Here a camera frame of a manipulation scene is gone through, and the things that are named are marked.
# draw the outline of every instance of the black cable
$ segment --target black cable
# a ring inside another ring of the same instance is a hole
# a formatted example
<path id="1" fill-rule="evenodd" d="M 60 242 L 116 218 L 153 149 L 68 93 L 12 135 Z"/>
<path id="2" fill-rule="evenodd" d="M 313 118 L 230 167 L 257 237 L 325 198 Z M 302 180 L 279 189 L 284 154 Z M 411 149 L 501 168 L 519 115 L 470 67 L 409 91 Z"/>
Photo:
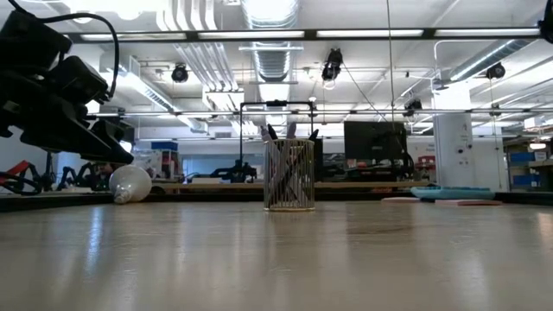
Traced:
<path id="1" fill-rule="evenodd" d="M 5 179 L 2 183 L 0 183 L 0 187 L 4 187 L 7 190 L 11 191 L 14 194 L 20 194 L 20 195 L 37 195 L 40 192 L 42 192 L 41 186 L 32 180 L 22 178 L 17 175 L 8 174 L 5 172 L 0 172 L 0 178 Z M 17 188 L 15 185 L 12 186 L 11 183 L 17 182 L 18 184 L 23 183 L 31 186 L 34 191 L 23 191 L 23 189 Z"/>
<path id="2" fill-rule="evenodd" d="M 357 81 L 355 81 L 355 79 L 353 78 L 353 75 L 352 73 L 349 72 L 349 68 L 346 66 L 346 63 L 344 61 L 342 61 L 342 64 L 344 65 L 344 68 L 346 69 L 347 71 L 347 74 L 349 74 L 350 78 L 352 78 L 352 81 L 353 83 L 355 84 L 355 86 L 357 87 L 357 89 L 359 90 L 359 92 L 361 93 L 361 95 L 363 95 L 363 97 L 365 98 L 367 104 L 369 104 L 371 106 L 371 108 L 377 112 L 377 114 L 382 117 L 384 119 L 384 121 L 388 122 L 388 120 L 386 120 L 386 117 L 380 113 L 380 111 L 378 111 L 378 109 L 371 103 L 371 101 L 367 98 L 367 96 L 363 93 L 363 91 L 361 90 L 361 87 L 359 87 L 359 85 L 357 84 Z"/>
<path id="3" fill-rule="evenodd" d="M 24 8 L 22 8 L 16 2 L 16 0 L 8 0 L 8 1 L 11 3 L 11 5 L 14 6 L 14 8 L 16 8 L 17 11 L 19 11 L 23 14 L 34 16 L 34 15 L 30 14 L 28 11 L 26 11 Z M 38 18 L 38 17 L 36 17 L 37 20 L 39 20 L 40 22 L 43 22 L 43 23 L 64 22 L 64 21 L 78 19 L 78 18 L 92 18 L 92 19 L 95 19 L 97 21 L 101 21 L 107 26 L 108 29 L 110 29 L 111 36 L 113 36 L 113 44 L 115 45 L 115 51 L 114 51 L 115 61 L 114 61 L 114 64 L 113 64 L 113 81 L 111 82 L 111 89 L 108 93 L 108 96 L 110 98 L 113 98 L 113 95 L 115 94 L 115 89 L 116 89 L 116 85 L 117 85 L 117 78 L 118 78 L 118 74 L 119 74 L 119 39 L 118 39 L 117 32 L 113 28 L 113 25 L 111 25 L 111 23 L 108 20 L 106 20 L 105 18 L 103 18 L 102 16 L 92 14 L 92 13 L 73 13 L 73 14 L 66 14 L 66 15 L 63 15 L 63 16 L 53 16 L 53 17 L 47 17 L 47 18 Z"/>

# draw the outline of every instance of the black monitor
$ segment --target black monitor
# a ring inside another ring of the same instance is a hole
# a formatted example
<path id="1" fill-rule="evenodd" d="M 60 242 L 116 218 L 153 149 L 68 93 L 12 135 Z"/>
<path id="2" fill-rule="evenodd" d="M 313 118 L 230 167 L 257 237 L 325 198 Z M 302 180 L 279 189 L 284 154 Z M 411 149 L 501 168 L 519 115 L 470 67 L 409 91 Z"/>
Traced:
<path id="1" fill-rule="evenodd" d="M 407 130 L 400 122 L 344 122 L 346 159 L 403 160 Z"/>

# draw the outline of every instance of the ventilation duct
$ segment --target ventilation duct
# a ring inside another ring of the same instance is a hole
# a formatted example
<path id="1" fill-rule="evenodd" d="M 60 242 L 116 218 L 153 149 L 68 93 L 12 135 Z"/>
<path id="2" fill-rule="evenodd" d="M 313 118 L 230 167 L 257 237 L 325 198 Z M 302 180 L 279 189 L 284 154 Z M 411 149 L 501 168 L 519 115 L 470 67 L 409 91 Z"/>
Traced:
<path id="1" fill-rule="evenodd" d="M 459 82 L 471 78 L 529 46 L 533 42 L 533 40 L 496 41 L 482 52 L 453 69 L 448 75 L 449 81 Z"/>
<path id="2" fill-rule="evenodd" d="M 292 29 L 297 22 L 299 4 L 298 0 L 242 0 L 242 10 L 249 29 Z M 277 83 L 289 79 L 290 51 L 277 49 L 291 47 L 290 42 L 253 42 L 252 47 L 257 78 L 261 82 Z M 288 99 L 288 85 L 279 88 L 278 98 L 264 98 L 263 87 L 260 86 L 263 100 Z"/>
<path id="3" fill-rule="evenodd" d="M 99 66 L 100 74 L 107 74 L 111 77 L 113 73 L 113 57 L 113 51 L 102 54 Z M 140 68 L 140 63 L 134 57 L 127 54 L 120 54 L 118 84 L 133 88 L 165 111 L 178 111 L 179 109 L 171 103 L 169 96 L 154 87 L 149 81 L 141 78 Z M 193 132 L 207 132 L 207 124 L 205 122 L 181 116 L 179 116 L 179 120 L 188 125 Z"/>

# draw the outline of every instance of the blue object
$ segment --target blue object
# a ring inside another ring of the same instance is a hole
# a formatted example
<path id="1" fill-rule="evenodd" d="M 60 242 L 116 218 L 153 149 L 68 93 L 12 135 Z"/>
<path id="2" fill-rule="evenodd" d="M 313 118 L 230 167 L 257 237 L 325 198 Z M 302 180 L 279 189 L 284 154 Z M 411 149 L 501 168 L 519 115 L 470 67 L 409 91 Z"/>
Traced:
<path id="1" fill-rule="evenodd" d="M 512 177 L 513 186 L 532 186 L 532 182 L 539 184 L 539 175 L 514 175 Z"/>
<path id="2" fill-rule="evenodd" d="M 179 151 L 179 144 L 173 142 L 152 142 L 152 149 Z"/>
<path id="3" fill-rule="evenodd" d="M 511 157 L 511 162 L 530 162 L 536 159 L 533 152 L 511 153 L 510 157 Z"/>
<path id="4" fill-rule="evenodd" d="M 485 187 L 412 187 L 411 193 L 427 200 L 492 200 L 495 197 Z"/>

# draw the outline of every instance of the fluorescent light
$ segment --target fluorescent light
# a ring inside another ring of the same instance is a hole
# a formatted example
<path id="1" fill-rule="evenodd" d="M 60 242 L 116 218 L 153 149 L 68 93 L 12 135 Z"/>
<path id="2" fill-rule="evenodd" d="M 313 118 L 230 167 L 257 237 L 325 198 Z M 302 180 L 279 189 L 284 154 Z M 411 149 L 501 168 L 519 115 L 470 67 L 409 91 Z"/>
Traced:
<path id="1" fill-rule="evenodd" d="M 234 114 L 232 111 L 196 111 L 196 112 L 178 112 L 180 116 L 203 116 L 203 117 L 211 117 L 211 116 L 231 116 Z"/>
<path id="2" fill-rule="evenodd" d="M 124 113 L 127 117 L 168 117 L 171 116 L 167 112 L 126 112 Z"/>
<path id="3" fill-rule="evenodd" d="M 198 38 L 200 40 L 218 40 L 218 39 L 260 39 L 260 38 L 303 38 L 305 32 L 301 30 L 287 31 L 267 31 L 267 30 L 251 30 L 251 31 L 214 31 L 200 32 Z"/>
<path id="4" fill-rule="evenodd" d="M 348 114 L 350 111 L 313 111 L 313 114 L 317 115 L 344 115 Z M 301 115 L 310 115 L 311 111 L 298 111 L 297 114 Z"/>
<path id="5" fill-rule="evenodd" d="M 292 114 L 292 111 L 243 111 L 243 115 L 254 115 L 254 116 L 262 116 L 262 115 L 285 115 L 285 114 Z"/>
<path id="6" fill-rule="evenodd" d="M 92 113 L 91 116 L 95 117 L 119 117 L 118 113 L 111 113 L 111 112 L 100 112 L 100 113 Z"/>
<path id="7" fill-rule="evenodd" d="M 303 51 L 303 47 L 239 47 L 238 51 L 255 52 L 255 51 Z"/>
<path id="8" fill-rule="evenodd" d="M 422 29 L 319 30 L 317 38 L 418 37 L 423 35 L 423 32 Z"/>
<path id="9" fill-rule="evenodd" d="M 539 35 L 539 29 L 438 29 L 434 36 Z"/>
<path id="10" fill-rule="evenodd" d="M 113 36 L 110 34 L 93 34 L 80 35 L 84 41 L 112 41 Z M 186 40 L 187 36 L 183 33 L 136 33 L 136 34 L 119 34 L 120 41 L 162 41 L 162 40 Z"/>
<path id="11" fill-rule="evenodd" d="M 187 115 L 185 115 L 185 116 L 183 116 L 183 117 L 212 117 L 212 116 L 213 116 L 213 115 L 211 115 L 211 114 L 208 114 L 208 115 L 207 115 L 207 114 L 203 114 L 203 113 L 202 113 L 202 114 L 187 114 Z"/>
<path id="12" fill-rule="evenodd" d="M 532 150 L 545 149 L 545 147 L 547 147 L 547 145 L 545 143 L 531 143 L 530 144 L 530 149 L 532 149 Z"/>

